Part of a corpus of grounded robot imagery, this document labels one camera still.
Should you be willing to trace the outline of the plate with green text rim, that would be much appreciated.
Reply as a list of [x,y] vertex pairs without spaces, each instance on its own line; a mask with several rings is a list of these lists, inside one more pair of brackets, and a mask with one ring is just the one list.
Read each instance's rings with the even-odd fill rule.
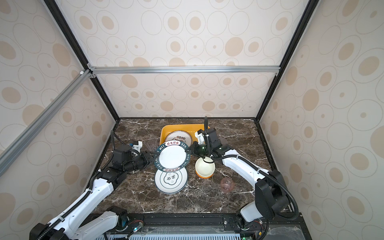
[[189,146],[180,141],[167,141],[156,150],[155,167],[162,172],[175,172],[184,168],[191,159],[186,150]]

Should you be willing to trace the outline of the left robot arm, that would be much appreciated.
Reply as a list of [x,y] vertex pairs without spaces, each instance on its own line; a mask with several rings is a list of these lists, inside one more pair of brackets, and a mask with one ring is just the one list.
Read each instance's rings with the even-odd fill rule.
[[145,169],[158,153],[140,151],[138,145],[121,145],[101,170],[91,178],[89,187],[66,210],[47,224],[37,224],[30,231],[31,240],[93,239],[111,229],[125,230],[129,225],[127,211],[110,207],[87,226],[82,223],[89,214],[127,178]]

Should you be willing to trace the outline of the plate with red characters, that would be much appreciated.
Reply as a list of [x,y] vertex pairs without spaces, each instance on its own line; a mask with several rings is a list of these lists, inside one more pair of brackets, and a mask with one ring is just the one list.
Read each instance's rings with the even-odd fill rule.
[[188,146],[190,146],[193,143],[193,139],[191,135],[185,131],[174,131],[168,134],[165,138],[165,142],[168,141],[180,141]]

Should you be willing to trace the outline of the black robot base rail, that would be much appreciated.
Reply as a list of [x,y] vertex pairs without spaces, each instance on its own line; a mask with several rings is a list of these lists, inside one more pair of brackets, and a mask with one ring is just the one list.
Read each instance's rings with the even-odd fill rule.
[[288,219],[283,213],[269,221],[261,218],[246,222],[231,214],[129,214],[113,206],[103,214],[69,214],[49,221],[49,240],[309,240],[302,216]]

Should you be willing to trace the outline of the white plate quatrefoil design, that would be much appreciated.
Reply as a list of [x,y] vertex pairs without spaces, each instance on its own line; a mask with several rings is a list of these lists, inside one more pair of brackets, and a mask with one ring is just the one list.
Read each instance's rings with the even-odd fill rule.
[[175,172],[162,172],[157,170],[155,185],[164,194],[176,194],[183,190],[188,183],[188,172],[182,168]]

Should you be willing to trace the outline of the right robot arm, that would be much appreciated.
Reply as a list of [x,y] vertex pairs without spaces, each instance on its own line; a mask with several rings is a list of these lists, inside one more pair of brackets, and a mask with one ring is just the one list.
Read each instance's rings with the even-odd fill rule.
[[221,142],[214,128],[198,130],[195,137],[197,141],[186,150],[187,153],[222,163],[254,187],[255,200],[240,210],[245,222],[262,218],[270,221],[276,216],[293,221],[299,217],[297,201],[279,171],[268,171],[241,156],[234,148]]

